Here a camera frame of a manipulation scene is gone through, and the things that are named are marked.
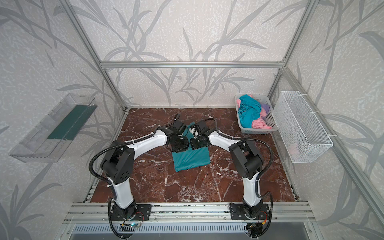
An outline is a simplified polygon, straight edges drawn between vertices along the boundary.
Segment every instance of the wire basket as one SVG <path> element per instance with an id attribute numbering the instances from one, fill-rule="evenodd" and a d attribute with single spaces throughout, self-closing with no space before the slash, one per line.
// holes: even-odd
<path id="1" fill-rule="evenodd" d="M 332 140 L 298 91 L 282 91 L 274 116 L 293 163 L 313 162 L 330 147 Z"/>
<path id="2" fill-rule="evenodd" d="M 237 122 L 239 123 L 240 131 L 242 133 L 246 134 L 268 134 L 271 133 L 272 131 L 277 131 L 277 126 L 275 123 L 275 120 L 273 118 L 273 108 L 271 105 L 271 102 L 269 101 L 269 98 L 264 95 L 258 95 L 258 94 L 252 94 L 253 99 L 258 101 L 259 103 L 264 103 L 270 106 L 268 114 L 265 116 L 265 123 L 268 126 L 271 126 L 271 129 L 258 129 L 258 128 L 245 128 L 242 127 L 240 124 L 240 118 L 239 118 L 239 107 L 237 106 L 236 100 L 243 96 L 244 94 L 238 94 L 235 96 L 235 104 L 236 104 L 236 114 L 237 114 Z"/>

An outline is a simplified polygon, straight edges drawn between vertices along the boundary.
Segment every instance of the wall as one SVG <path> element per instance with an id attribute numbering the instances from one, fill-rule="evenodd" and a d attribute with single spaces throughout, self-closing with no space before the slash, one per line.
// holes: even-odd
<path id="1" fill-rule="evenodd" d="M 71 0 L 103 61 L 281 61 L 306 0 Z M 128 106 L 234 106 L 276 69 L 109 69 Z"/>
<path id="2" fill-rule="evenodd" d="M 90 184 L 89 159 L 107 146 L 122 111 L 56 1 L 0 2 L 0 238 L 53 239 Z M 98 107 L 56 163 L 10 157 L 68 93 Z"/>
<path id="3" fill-rule="evenodd" d="M 288 63 L 382 196 L 383 22 L 382 0 L 319 4 Z M 290 90 L 285 82 L 280 91 Z M 384 229 L 332 150 L 309 164 L 282 160 L 325 239 L 384 239 Z"/>

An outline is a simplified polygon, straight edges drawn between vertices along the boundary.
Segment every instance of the floral wallpaper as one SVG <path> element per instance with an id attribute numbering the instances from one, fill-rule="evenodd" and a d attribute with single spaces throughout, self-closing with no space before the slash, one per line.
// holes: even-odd
<path id="1" fill-rule="evenodd" d="M 288 63 L 382 196 L 383 22 L 382 0 L 319 4 Z M 290 90 L 284 82 L 279 91 Z M 332 150 L 309 164 L 293 165 L 288 156 L 285 161 L 326 239 L 384 239 L 384 229 Z"/>
<path id="2" fill-rule="evenodd" d="M 106 147 L 122 107 L 56 1 L 0 2 L 0 238 L 53 239 L 93 180 L 90 158 Z M 94 96 L 95 112 L 56 163 L 9 152 L 68 93 Z"/>
<path id="3" fill-rule="evenodd" d="M 307 0 L 71 0 L 102 61 L 281 61 Z M 128 106 L 233 106 L 277 69 L 108 69 Z"/>

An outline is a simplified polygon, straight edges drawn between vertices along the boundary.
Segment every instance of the brown marble floor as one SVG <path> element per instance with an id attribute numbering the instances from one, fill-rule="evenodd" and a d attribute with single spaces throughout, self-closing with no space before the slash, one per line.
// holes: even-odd
<path id="1" fill-rule="evenodd" d="M 273 149 L 274 162 L 260 179 L 260 192 L 271 191 L 274 202 L 292 202 L 294 196 L 281 165 L 272 136 L 242 134 L 235 108 L 131 109 L 120 132 L 119 140 L 127 141 L 150 133 L 157 124 L 172 121 L 176 113 L 185 124 L 208 117 L 218 119 L 221 131 L 232 136 L 247 136 L 267 142 Z M 265 158 L 269 151 L 256 143 Z M 243 181 L 237 174 L 230 153 L 216 146 L 209 147 L 211 164 L 189 170 L 175 171 L 172 153 L 166 146 L 155 148 L 135 160 L 130 178 L 136 202 L 241 202 Z M 99 182 L 91 202 L 107 202 L 111 190 Z"/>

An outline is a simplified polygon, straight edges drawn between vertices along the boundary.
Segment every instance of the blue cloth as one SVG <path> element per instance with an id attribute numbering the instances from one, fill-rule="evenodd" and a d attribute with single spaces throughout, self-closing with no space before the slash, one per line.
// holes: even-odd
<path id="1" fill-rule="evenodd" d="M 240 124 L 245 128 L 252 128 L 252 121 L 260 117 L 262 107 L 260 103 L 248 95 L 243 95 L 238 110 Z"/>
<path id="2" fill-rule="evenodd" d="M 192 122 L 184 130 L 183 136 L 187 135 L 188 141 L 193 138 L 192 133 L 189 131 L 189 127 L 195 124 Z M 176 172 L 186 169 L 191 169 L 194 167 L 200 167 L 208 165 L 211 163 L 209 158 L 209 151 L 207 147 L 202 147 L 199 149 L 192 150 L 192 147 L 189 143 L 188 150 L 184 152 L 173 152 L 172 153 L 173 162 L 175 164 Z"/>

